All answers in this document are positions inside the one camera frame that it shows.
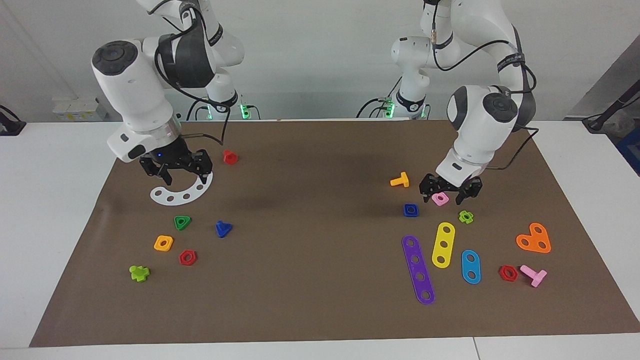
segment white table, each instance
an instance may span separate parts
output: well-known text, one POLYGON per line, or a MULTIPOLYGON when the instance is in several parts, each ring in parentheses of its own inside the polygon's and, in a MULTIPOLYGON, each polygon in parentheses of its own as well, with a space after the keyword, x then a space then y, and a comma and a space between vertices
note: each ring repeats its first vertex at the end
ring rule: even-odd
MULTIPOLYGON (((29 124, 0 138, 0 359, 640 359, 640 334, 27 348, 111 170, 105 140, 117 126, 29 124)), ((578 122, 532 126, 640 317, 640 178, 578 122)))

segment green triangle toy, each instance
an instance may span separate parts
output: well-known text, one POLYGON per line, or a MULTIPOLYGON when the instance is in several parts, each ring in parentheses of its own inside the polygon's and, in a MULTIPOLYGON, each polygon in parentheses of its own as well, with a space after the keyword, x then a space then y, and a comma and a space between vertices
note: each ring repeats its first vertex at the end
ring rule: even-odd
POLYGON ((178 231, 184 230, 187 225, 191 223, 191 217, 175 217, 173 219, 173 224, 178 231))

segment blue oval toy piece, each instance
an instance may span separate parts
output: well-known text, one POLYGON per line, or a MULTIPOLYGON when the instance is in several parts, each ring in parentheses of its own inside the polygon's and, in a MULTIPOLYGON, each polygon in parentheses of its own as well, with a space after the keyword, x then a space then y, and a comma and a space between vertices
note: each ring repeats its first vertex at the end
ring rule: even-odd
POLYGON ((436 294, 433 292, 433 286, 422 257, 418 239, 414 236, 405 236, 402 239, 402 247, 406 265, 409 268, 409 274, 411 274, 411 282, 413 283, 416 299, 423 305, 433 304, 436 300, 436 294))
POLYGON ((480 257, 473 250, 462 252, 462 278, 471 285, 476 285, 482 279, 480 257))

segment white curved arc piece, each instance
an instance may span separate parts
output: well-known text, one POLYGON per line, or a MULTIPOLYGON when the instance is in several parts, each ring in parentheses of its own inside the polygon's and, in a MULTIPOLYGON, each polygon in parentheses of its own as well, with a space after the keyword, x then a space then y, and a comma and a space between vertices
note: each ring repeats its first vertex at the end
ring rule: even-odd
POLYGON ((207 189, 209 188, 212 182, 213 182, 213 172, 211 172, 207 176, 207 182, 204 184, 200 181, 199 177, 196 177, 196 181, 187 190, 184 190, 181 192, 171 192, 163 186, 158 186, 157 188, 154 188, 153 190, 151 190, 151 193, 149 195, 151 196, 151 199, 153 201, 157 202, 160 205, 165 205, 165 206, 185 205, 201 197, 202 194, 204 194, 207 191, 207 189))

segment green star-shaped toy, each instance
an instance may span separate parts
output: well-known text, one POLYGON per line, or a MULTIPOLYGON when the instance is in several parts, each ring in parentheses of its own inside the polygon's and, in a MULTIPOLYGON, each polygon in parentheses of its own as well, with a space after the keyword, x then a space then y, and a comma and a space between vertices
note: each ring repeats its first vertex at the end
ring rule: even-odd
POLYGON ((468 212, 467 210, 460 211, 460 222, 464 224, 471 224, 474 221, 474 215, 468 212))
POLYGON ((136 266, 133 265, 129 268, 129 272, 131 273, 131 280, 135 280, 138 282, 143 282, 147 280, 147 276, 149 276, 149 268, 145 268, 144 266, 136 266))

